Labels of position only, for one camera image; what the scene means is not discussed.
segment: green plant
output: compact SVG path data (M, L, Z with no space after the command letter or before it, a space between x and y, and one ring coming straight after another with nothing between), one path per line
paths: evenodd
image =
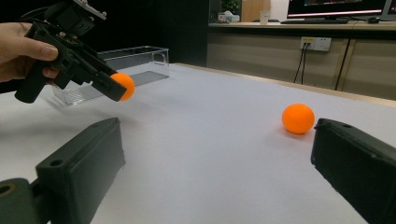
M235 14L239 9L239 2L236 0L221 0L221 11L231 11Z

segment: monitor screen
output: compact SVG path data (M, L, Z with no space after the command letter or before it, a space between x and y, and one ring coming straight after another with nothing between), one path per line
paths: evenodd
M391 14L391 15L396 14L396 0L393 0L392 3L390 3L388 14Z
M386 0L289 0L288 19L380 16L385 2Z

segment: clear plastic box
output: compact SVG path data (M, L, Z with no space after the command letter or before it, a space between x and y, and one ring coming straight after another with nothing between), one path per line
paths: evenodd
M169 77L168 49L143 46L128 49L102 51L98 56L118 72L130 75L137 86ZM52 87L56 97L67 105L78 105L103 96L91 84L70 81L64 90Z

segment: orange ball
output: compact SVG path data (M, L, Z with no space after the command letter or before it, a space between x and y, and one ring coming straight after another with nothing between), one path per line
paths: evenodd
M126 89L126 92L121 96L120 100L125 101L131 98L131 96L134 94L134 80L130 76L123 73L113 74L111 75L111 78L120 83Z
M283 111L282 122L291 133L306 133L314 125L315 114L307 105L293 104Z

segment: power outlet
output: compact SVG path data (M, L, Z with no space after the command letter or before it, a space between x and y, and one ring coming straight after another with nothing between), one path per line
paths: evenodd
M303 49L303 48L314 49L314 46L315 46L315 38L314 37L311 37L311 36L302 36L301 37L300 49Z
M314 44L314 50L329 51L331 43L331 38L317 37Z

